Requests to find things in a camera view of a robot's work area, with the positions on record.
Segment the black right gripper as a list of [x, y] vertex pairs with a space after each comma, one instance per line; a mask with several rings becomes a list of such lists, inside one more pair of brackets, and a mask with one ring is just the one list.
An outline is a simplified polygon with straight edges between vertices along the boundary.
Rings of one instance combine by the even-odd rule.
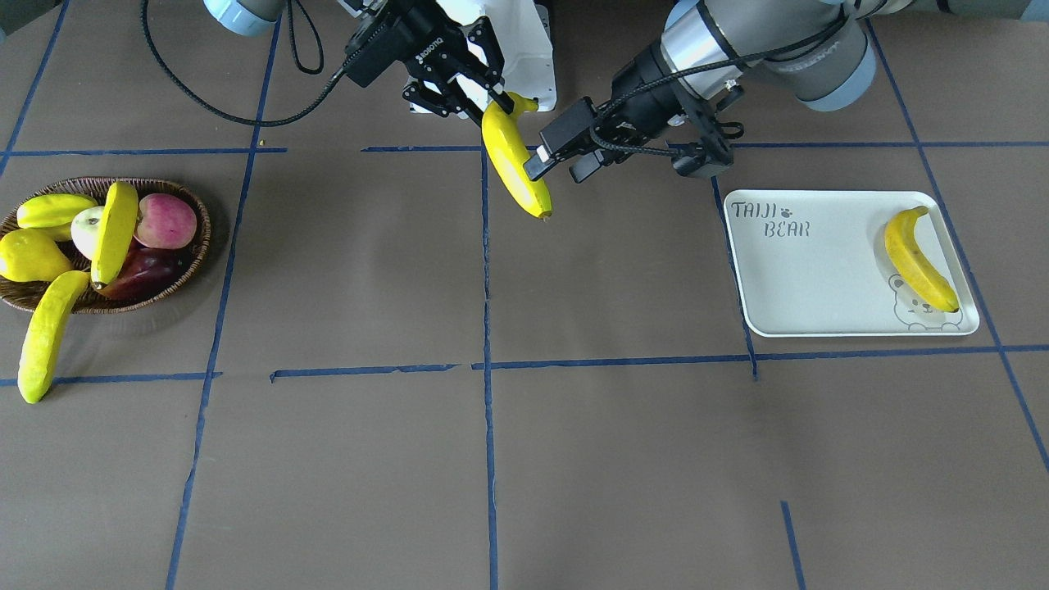
[[415, 77], [403, 89], [413, 112], [480, 125], [481, 108], [455, 79], [438, 89], [423, 81], [441, 85], [457, 75], [476, 83], [505, 113], [514, 111], [513, 98], [504, 87], [501, 45], [485, 15], [464, 25], [436, 1], [379, 1], [359, 16], [345, 52], [344, 73], [363, 88], [394, 63], [403, 63]]

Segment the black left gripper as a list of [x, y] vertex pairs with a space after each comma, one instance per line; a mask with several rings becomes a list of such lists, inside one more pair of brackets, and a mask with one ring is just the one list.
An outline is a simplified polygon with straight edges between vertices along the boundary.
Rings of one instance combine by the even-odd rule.
[[[581, 184], [603, 167], [621, 163], [634, 154], [678, 156], [686, 145], [679, 148], [648, 146], [652, 139], [670, 129], [672, 120], [690, 123], [682, 113], [672, 84], [681, 84], [695, 94], [686, 85], [686, 77], [671, 79], [670, 73], [659, 45], [649, 45], [638, 52], [615, 75], [611, 101], [600, 107], [599, 115], [592, 98], [581, 97], [541, 129], [535, 153], [522, 165], [524, 176], [537, 182], [555, 167], [566, 165], [572, 180]], [[723, 98], [731, 90], [742, 90], [744, 96], [744, 89], [732, 81], [720, 88], [727, 91]]]

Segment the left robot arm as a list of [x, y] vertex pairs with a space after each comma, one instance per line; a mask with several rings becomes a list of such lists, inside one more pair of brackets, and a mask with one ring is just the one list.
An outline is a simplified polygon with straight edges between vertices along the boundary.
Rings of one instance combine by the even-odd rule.
[[580, 98], [540, 132], [527, 180], [570, 162], [581, 183], [634, 154], [670, 160], [684, 178], [713, 178], [733, 164], [744, 129], [719, 117], [757, 72], [811, 111], [857, 101], [876, 72], [861, 20], [902, 10], [1046, 21], [1045, 1], [679, 1], [661, 36], [613, 79], [611, 100]]

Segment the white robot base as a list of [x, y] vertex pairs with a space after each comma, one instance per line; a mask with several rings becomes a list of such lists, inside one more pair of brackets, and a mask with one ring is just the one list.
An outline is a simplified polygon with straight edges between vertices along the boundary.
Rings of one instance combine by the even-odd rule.
[[[537, 1], [436, 1], [454, 22], [469, 25], [487, 16], [493, 26], [494, 37], [504, 55], [502, 89], [524, 98], [532, 98], [540, 111], [551, 111], [556, 105], [556, 79], [553, 64], [553, 42], [548, 29], [548, 10]], [[455, 78], [465, 93], [462, 111], [445, 106], [438, 111], [423, 104], [410, 103], [410, 111], [434, 113], [469, 119], [469, 109], [483, 113], [492, 99], [483, 86], [465, 75]], [[409, 73], [408, 82], [419, 82], [424, 90], [423, 100], [438, 104], [441, 93], [434, 82], [423, 81], [419, 75]]]

